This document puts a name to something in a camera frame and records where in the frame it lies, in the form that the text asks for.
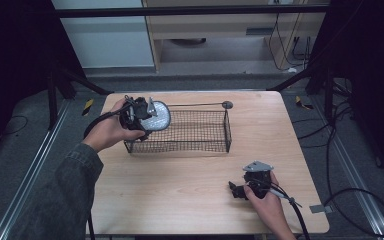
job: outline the black rod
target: black rod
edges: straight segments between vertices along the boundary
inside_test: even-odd
[[[256,13],[316,13],[332,9],[329,4],[301,5],[238,5],[238,6],[188,6],[188,7],[144,7],[103,9],[57,9],[36,11],[31,14],[57,16],[59,18],[132,17],[166,15],[208,14],[256,14]]]

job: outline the floor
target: floor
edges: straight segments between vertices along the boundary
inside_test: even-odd
[[[306,41],[299,41],[294,54],[289,55],[291,62],[302,64],[303,49]],[[235,39],[207,39],[205,43],[196,44],[193,41],[164,42],[162,65],[158,72],[138,70],[126,71],[124,74],[99,76],[90,75],[90,80],[99,86],[115,91],[203,91],[203,90],[264,90],[288,79],[294,73],[301,71],[303,66],[289,66],[279,70],[271,60],[271,54],[261,37]],[[338,80],[350,89],[346,80]],[[282,91],[288,113],[314,179],[321,199],[327,199],[329,183],[334,192],[346,187],[370,189],[384,200],[384,168],[378,168],[375,157],[370,151],[361,130],[353,121],[353,113],[346,110],[347,105],[341,105],[344,98],[336,96],[334,103],[340,106],[344,114],[338,117],[337,132],[330,143],[330,156],[326,158],[326,143],[332,128],[323,128],[311,137],[305,137],[325,125],[323,117],[323,93],[307,96],[304,87],[306,80],[292,85]],[[72,146],[81,136],[83,129],[100,113],[99,107],[93,107],[89,116],[79,114],[84,103],[89,98],[95,99],[95,106],[103,105],[105,97],[94,94],[89,89],[76,85],[78,95],[68,103],[58,99],[60,109],[67,108],[61,130],[56,133],[51,149],[45,152],[43,160],[36,160],[36,154],[43,139],[49,134],[47,129],[48,115],[46,92],[38,93],[29,99],[21,101],[14,110],[15,117],[7,127],[7,133],[0,141],[0,223],[10,224],[12,219],[6,218],[5,213],[15,211],[11,201],[25,201],[26,196],[18,194],[18,187],[24,186],[23,179],[30,176],[34,183],[26,185],[30,192],[40,186],[58,162],[46,161],[47,158],[58,159],[69,146]],[[296,104],[296,96],[301,97],[303,105]],[[31,166],[40,171],[31,172]],[[369,232],[378,228],[384,229],[384,208],[373,198],[364,194],[347,193],[338,198],[337,204],[349,213],[351,220],[362,224]],[[325,234],[312,235],[312,239],[384,239],[363,233],[351,226],[338,214],[327,214],[331,229]],[[97,239],[191,239],[187,236],[102,236]],[[260,236],[202,236],[195,239],[259,239]]]

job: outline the black cable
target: black cable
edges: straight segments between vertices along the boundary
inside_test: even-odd
[[[289,204],[291,204],[292,208],[295,210],[295,213],[297,214],[298,220],[301,224],[302,233],[305,236],[305,239],[310,240],[310,234],[308,234],[307,227],[305,226],[304,218],[302,217],[301,211],[299,210],[297,204],[295,202],[289,201]]]
[[[326,147],[327,143],[322,145],[313,145],[313,146],[301,146],[301,148],[318,148],[318,147]]]
[[[25,117],[25,116],[17,115],[17,116],[12,116],[11,117],[11,119],[13,119],[13,118],[23,118],[26,121],[24,122],[24,125],[21,126],[20,128],[18,128],[17,130],[14,130],[12,132],[4,132],[4,133],[2,133],[2,135],[10,135],[10,134],[17,133],[17,132],[23,130],[27,126],[27,123],[29,122],[29,119],[27,117]]]
[[[294,38],[294,47],[292,48],[292,56],[294,57],[295,60],[304,61],[303,64],[305,65],[306,61],[308,61],[308,59],[310,58],[311,37],[307,37],[307,43],[306,43],[306,46],[305,46],[305,51],[304,51],[304,53],[301,53],[301,54],[295,53],[295,49],[296,49],[296,47],[298,45],[299,39],[300,39],[300,37],[295,37]]]
[[[326,123],[323,127],[319,128],[319,129],[317,129],[317,130],[315,130],[314,132],[311,132],[311,133],[309,133],[309,134],[307,134],[307,135],[298,137],[298,140],[301,140],[301,139],[304,139],[304,138],[311,137],[311,136],[315,135],[316,133],[322,131],[322,130],[325,129],[326,127],[329,127],[329,125],[330,125],[329,123]]]
[[[92,223],[92,212],[89,214],[89,218],[87,219],[87,223],[89,226],[90,239],[95,240],[95,231],[93,230],[93,223]]]
[[[107,113],[104,113],[101,116],[97,117],[95,120],[93,120],[87,126],[85,132],[83,133],[83,138],[86,138],[86,136],[89,134],[89,132],[92,130],[92,128],[95,127],[98,123],[102,122],[103,120],[105,120],[105,119],[107,119],[109,117],[112,117],[114,115],[118,115],[121,112],[127,111],[127,109],[132,105],[132,102],[130,102],[130,99],[128,98],[128,96],[125,96],[125,98],[126,98],[126,101],[129,104],[125,104],[123,107],[121,107],[120,109],[118,109],[118,110],[116,110],[114,112],[107,112]]]
[[[272,55],[272,58],[273,58],[275,67],[276,67],[278,70],[281,70],[281,71],[288,70],[288,69],[282,69],[282,68],[280,68],[280,67],[277,65],[277,63],[276,63],[276,61],[275,61],[275,56],[274,56],[273,51],[272,51],[272,49],[271,49],[271,40],[272,40],[273,34],[274,34],[274,32],[275,32],[276,30],[277,30],[277,34],[278,34],[278,36],[279,36],[279,42],[280,42],[280,45],[282,46],[283,56],[284,56],[284,58],[286,59],[286,61],[287,61],[289,64],[292,65],[291,67],[301,66],[302,64],[294,64],[294,63],[291,63],[291,62],[288,60],[288,57],[286,56],[286,50],[285,50],[285,47],[284,47],[284,45],[283,45],[283,41],[282,41],[282,39],[281,39],[281,37],[280,37],[279,24],[278,24],[278,23],[279,23],[279,13],[276,14],[276,20],[275,20],[275,23],[274,23],[273,31],[272,31],[272,33],[270,34],[270,37],[269,37],[269,50],[270,50],[270,53],[271,53],[271,55]]]
[[[349,110],[351,109],[350,107],[347,107],[343,110],[341,110],[339,113],[337,113],[338,109],[339,109],[339,106],[341,106],[342,104],[344,103],[347,103],[348,101],[344,101],[342,102],[341,104],[338,105],[338,107],[335,109],[335,112],[334,112],[334,121],[332,121],[332,130],[329,134],[329,138],[328,138],[328,141],[327,141],[327,148],[326,148],[326,179],[327,179],[327,185],[328,185],[328,192],[329,192],[329,198],[324,202],[323,206],[326,206],[329,202],[332,202],[336,208],[336,210],[341,214],[341,216],[343,218],[345,218],[351,225],[353,225],[355,228],[361,230],[362,232],[370,235],[370,236],[373,236],[373,237],[384,237],[384,234],[377,234],[377,233],[373,233],[371,231],[368,231],[366,229],[364,229],[363,227],[361,227],[360,225],[358,225],[357,223],[355,223],[354,221],[352,221],[342,210],[341,208],[339,207],[339,205],[335,202],[335,197],[345,193],[345,192],[349,192],[349,191],[358,191],[358,192],[363,192],[363,193],[366,193],[366,194],[369,194],[371,196],[373,196],[378,202],[380,202],[383,206],[384,206],[384,201],[382,201],[378,196],[376,196],[374,193],[371,193],[365,189],[360,189],[360,188],[345,188],[343,190],[340,190],[338,191],[337,193],[333,193],[332,192],[332,184],[330,182],[330,144],[332,142],[332,140],[334,139],[335,137],[335,134],[336,134],[336,121],[339,117],[343,117],[346,113],[349,113]]]
[[[307,121],[321,121],[322,119],[321,118],[307,118],[307,119],[300,119],[300,120],[295,120],[295,121],[292,121],[291,123],[294,124],[294,123],[299,123],[299,122],[307,122]]]
[[[337,91],[339,91],[340,95],[345,97],[351,97],[351,92],[348,90],[347,86],[342,86],[341,84],[337,83],[336,81],[333,81],[333,84]]]

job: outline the black wire basket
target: black wire basket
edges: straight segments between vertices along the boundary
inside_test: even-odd
[[[218,104],[224,109],[199,110],[202,105],[215,104],[169,105],[170,126],[163,131],[151,133],[145,141],[124,141],[127,151],[129,153],[229,152],[232,136],[228,107],[224,102]]]

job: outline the right hand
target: right hand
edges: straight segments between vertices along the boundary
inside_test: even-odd
[[[273,171],[270,171],[270,177],[273,183],[278,184]],[[249,186],[244,186],[245,194],[261,221],[276,235],[278,239],[296,239],[293,235],[289,225],[286,221],[285,214],[283,212],[282,203],[279,197],[271,192],[267,192],[263,199],[255,196],[254,192]]]
[[[125,102],[125,99],[119,100],[110,111],[114,112],[119,110],[123,107]],[[83,143],[95,149],[96,152],[99,152],[105,148],[113,146],[119,141],[135,140],[145,135],[145,132],[141,130],[129,130],[123,128],[118,118],[119,115],[114,115],[99,122],[92,128],[83,140]]]

